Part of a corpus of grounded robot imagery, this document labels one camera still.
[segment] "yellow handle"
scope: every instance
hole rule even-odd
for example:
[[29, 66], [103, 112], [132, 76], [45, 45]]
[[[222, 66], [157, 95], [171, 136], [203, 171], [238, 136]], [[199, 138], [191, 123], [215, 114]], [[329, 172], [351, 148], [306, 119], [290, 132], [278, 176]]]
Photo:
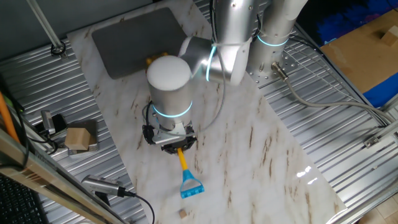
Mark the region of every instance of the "yellow handle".
[[187, 162], [185, 161], [185, 157], [184, 157], [184, 154], [182, 153], [182, 149], [178, 148], [177, 152], [178, 152], [178, 158], [180, 158], [182, 170], [187, 170], [188, 165], [187, 165]]

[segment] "gray mat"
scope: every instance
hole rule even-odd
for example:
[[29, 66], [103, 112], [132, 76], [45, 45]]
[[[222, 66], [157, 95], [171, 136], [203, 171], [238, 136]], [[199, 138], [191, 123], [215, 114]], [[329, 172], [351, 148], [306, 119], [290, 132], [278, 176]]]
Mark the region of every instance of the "gray mat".
[[121, 20], [92, 36], [112, 79], [145, 69], [146, 58], [153, 55], [177, 56], [187, 37], [169, 8]]

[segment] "corrugated metal floor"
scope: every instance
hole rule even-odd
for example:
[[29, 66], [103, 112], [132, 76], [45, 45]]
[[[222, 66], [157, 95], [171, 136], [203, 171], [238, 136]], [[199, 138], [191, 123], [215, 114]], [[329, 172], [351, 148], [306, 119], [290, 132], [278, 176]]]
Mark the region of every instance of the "corrugated metal floor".
[[[68, 123], [84, 119], [97, 120], [97, 152], [70, 157], [65, 149], [59, 149], [52, 156], [53, 159], [79, 181], [88, 174], [100, 175], [118, 179], [125, 184], [125, 188], [134, 191], [70, 43], [68, 40], [64, 42], [68, 60], [61, 61], [59, 57], [51, 56], [50, 46], [46, 46], [0, 62], [0, 72], [25, 108], [25, 117], [32, 124], [41, 121], [40, 110], [50, 110], [53, 115], [60, 113]], [[84, 219], [48, 198], [40, 198], [50, 223], [76, 223]], [[111, 197], [109, 201], [114, 211], [125, 220], [147, 223], [138, 199]]]
[[[197, 1], [196, 4], [208, 19], [208, 0]], [[1, 62], [0, 72], [13, 94], [25, 106], [26, 117], [33, 124], [40, 121], [40, 110], [44, 109], [53, 114], [63, 114], [69, 123], [83, 119], [98, 121], [98, 152], [71, 158], [66, 151], [60, 150], [53, 156], [66, 170], [78, 180], [87, 174], [119, 178], [127, 188], [133, 189], [73, 50], [68, 40], [65, 43], [69, 60], [61, 61], [50, 56], [48, 46]], [[320, 59], [319, 55], [312, 55], [311, 59], [297, 52], [308, 55], [314, 53], [312, 49], [293, 42], [288, 45], [291, 48], [287, 47], [286, 51], [317, 74], [297, 63], [287, 70], [292, 70], [289, 75], [298, 94], [312, 102], [350, 100], [346, 95], [355, 95], [359, 99], [344, 77], [339, 77], [329, 66], [325, 68], [314, 62]], [[380, 191], [384, 184], [398, 176], [398, 147], [392, 138], [370, 149], [365, 148], [363, 142], [380, 130], [379, 124], [365, 110], [349, 106], [309, 108], [297, 103], [286, 85], [276, 77], [253, 79], [258, 80], [259, 88], [275, 112], [347, 205], [346, 213], [359, 207], [370, 197], [370, 192]], [[389, 109], [390, 114], [398, 118], [396, 104]], [[76, 223], [83, 219], [55, 202], [42, 199], [52, 223]], [[384, 199], [379, 198], [375, 204]], [[113, 197], [111, 204], [123, 218], [141, 218], [146, 222], [137, 200]]]
[[[206, 19], [210, 20], [209, 0], [194, 2]], [[262, 15], [268, 1], [260, 2]], [[295, 63], [295, 68], [287, 69], [287, 72], [291, 71], [288, 72], [290, 81], [300, 96], [314, 103], [351, 100], [346, 95], [355, 95], [353, 98], [360, 100], [358, 95], [361, 94], [345, 82], [345, 77], [339, 77], [313, 49], [292, 41], [287, 45], [291, 46], [285, 48], [289, 54], [324, 79]], [[306, 57], [299, 51], [313, 55]], [[315, 63], [315, 60], [319, 60], [323, 66]], [[380, 131], [380, 124], [367, 111], [350, 106], [310, 108], [298, 103], [286, 84], [276, 76], [268, 77], [267, 80], [260, 77], [253, 79], [258, 82], [260, 90], [279, 118], [348, 207], [341, 215], [349, 213], [357, 216], [351, 220], [359, 218], [361, 214], [354, 213], [355, 209], [371, 195], [381, 191], [390, 180], [398, 177], [398, 145], [393, 138], [389, 137], [370, 149], [363, 144], [372, 134]], [[398, 119], [398, 100], [386, 109]], [[372, 207], [386, 197], [388, 195], [379, 197]]]

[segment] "marble-patterned surface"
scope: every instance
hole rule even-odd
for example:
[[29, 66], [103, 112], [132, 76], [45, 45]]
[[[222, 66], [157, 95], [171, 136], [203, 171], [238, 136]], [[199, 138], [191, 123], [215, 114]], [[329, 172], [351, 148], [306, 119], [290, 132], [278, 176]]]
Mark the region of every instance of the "marble-patterned surface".
[[[260, 94], [244, 77], [227, 86], [215, 125], [186, 152], [205, 192], [184, 200], [177, 156], [149, 146], [141, 110], [150, 99], [145, 72], [112, 80], [91, 33], [158, 8], [169, 7], [187, 35], [210, 38], [211, 28], [191, 0], [162, 1], [68, 34], [127, 172], [153, 206], [156, 223], [326, 223], [345, 208], [322, 174]], [[192, 106], [194, 129], [216, 114], [222, 85], [203, 81]], [[181, 219], [180, 209], [188, 216]], [[151, 222], [149, 207], [144, 210]]]

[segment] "wooden block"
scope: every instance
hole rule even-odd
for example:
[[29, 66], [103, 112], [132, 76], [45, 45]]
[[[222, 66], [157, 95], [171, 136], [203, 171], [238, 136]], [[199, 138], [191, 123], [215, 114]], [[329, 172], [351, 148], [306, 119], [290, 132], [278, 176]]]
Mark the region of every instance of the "wooden block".
[[386, 223], [387, 224], [398, 224], [398, 212], [395, 212], [394, 214], [387, 217]]
[[398, 203], [391, 197], [376, 208], [383, 218], [387, 218], [395, 212], [398, 212]]
[[395, 46], [398, 43], [398, 27], [391, 27], [381, 40], [390, 47]]
[[186, 211], [184, 209], [181, 209], [179, 214], [180, 214], [181, 219], [183, 219], [183, 218], [185, 218], [187, 216], [187, 213], [186, 213]]
[[90, 138], [85, 128], [68, 128], [65, 145], [71, 150], [88, 150]]
[[360, 219], [359, 224], [386, 224], [386, 221], [384, 221], [379, 211], [374, 208]]

